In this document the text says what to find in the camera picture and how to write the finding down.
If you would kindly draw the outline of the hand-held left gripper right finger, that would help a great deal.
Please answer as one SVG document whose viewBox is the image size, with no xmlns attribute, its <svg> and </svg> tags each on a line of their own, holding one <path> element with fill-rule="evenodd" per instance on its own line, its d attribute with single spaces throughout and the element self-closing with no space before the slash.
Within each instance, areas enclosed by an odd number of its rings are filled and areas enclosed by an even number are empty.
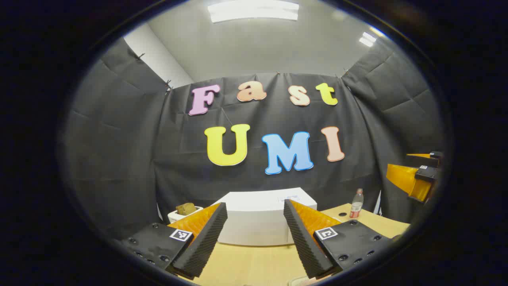
<svg viewBox="0 0 508 286">
<path fill-rule="evenodd" d="M 352 219 L 346 222 L 291 199 L 283 215 L 308 278 L 323 278 L 370 261 L 393 240 Z"/>
</svg>

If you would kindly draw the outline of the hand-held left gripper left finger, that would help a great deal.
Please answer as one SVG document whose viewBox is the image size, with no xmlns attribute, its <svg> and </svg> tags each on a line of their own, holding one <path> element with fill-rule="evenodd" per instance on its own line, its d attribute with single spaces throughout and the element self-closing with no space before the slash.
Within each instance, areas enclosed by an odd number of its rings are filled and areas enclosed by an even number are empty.
<svg viewBox="0 0 508 286">
<path fill-rule="evenodd" d="M 119 244 L 156 268 L 193 280 L 208 263 L 226 220 L 226 203 L 220 202 L 169 225 L 151 223 Z"/>
</svg>

